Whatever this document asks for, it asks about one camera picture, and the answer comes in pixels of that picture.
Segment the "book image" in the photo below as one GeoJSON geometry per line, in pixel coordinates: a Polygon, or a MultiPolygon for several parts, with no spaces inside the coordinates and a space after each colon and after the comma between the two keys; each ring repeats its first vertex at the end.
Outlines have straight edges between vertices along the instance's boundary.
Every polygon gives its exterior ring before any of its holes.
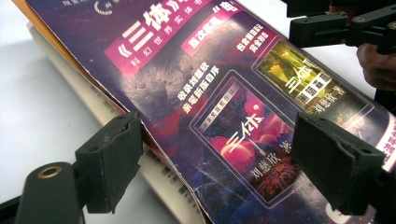
{"type": "Polygon", "coordinates": [[[305,112],[344,128],[356,114],[373,108],[285,41],[276,41],[256,69],[305,112]]]}
{"type": "Polygon", "coordinates": [[[290,155],[293,131],[230,74],[193,129],[271,206],[299,174],[290,155]]]}
{"type": "Polygon", "coordinates": [[[331,120],[394,166],[396,118],[238,2],[67,2],[26,0],[80,73],[140,114],[163,170],[207,222],[336,223],[291,159],[298,112],[331,120]]]}

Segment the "black clamp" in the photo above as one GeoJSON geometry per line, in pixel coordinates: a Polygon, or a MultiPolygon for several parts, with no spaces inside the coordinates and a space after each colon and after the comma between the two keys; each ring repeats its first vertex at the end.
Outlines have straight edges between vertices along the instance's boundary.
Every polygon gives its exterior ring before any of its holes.
{"type": "MultiPolygon", "coordinates": [[[[395,3],[396,0],[289,0],[288,17],[307,16],[290,22],[290,42],[299,48],[342,42],[358,47],[369,43],[377,45],[379,54],[396,53],[395,3]],[[329,6],[355,7],[358,16],[347,24],[345,12],[325,14],[329,6]]],[[[396,92],[377,90],[375,100],[396,115],[396,92]]]]}
{"type": "Polygon", "coordinates": [[[339,12],[300,18],[290,23],[290,41],[299,48],[327,46],[345,41],[347,46],[377,45],[379,54],[396,52],[396,5],[361,14],[347,25],[339,12]]]}
{"type": "Polygon", "coordinates": [[[385,154],[331,121],[297,116],[291,156],[329,201],[345,215],[376,209],[375,223],[396,223],[396,173],[382,169],[385,154]]]}
{"type": "Polygon", "coordinates": [[[140,168],[141,129],[137,113],[115,117],[76,151],[73,165],[55,162],[30,173],[21,199],[3,208],[7,214],[0,217],[10,217],[18,207],[18,224],[77,224],[85,223],[85,205],[89,213],[114,213],[140,168]]]}

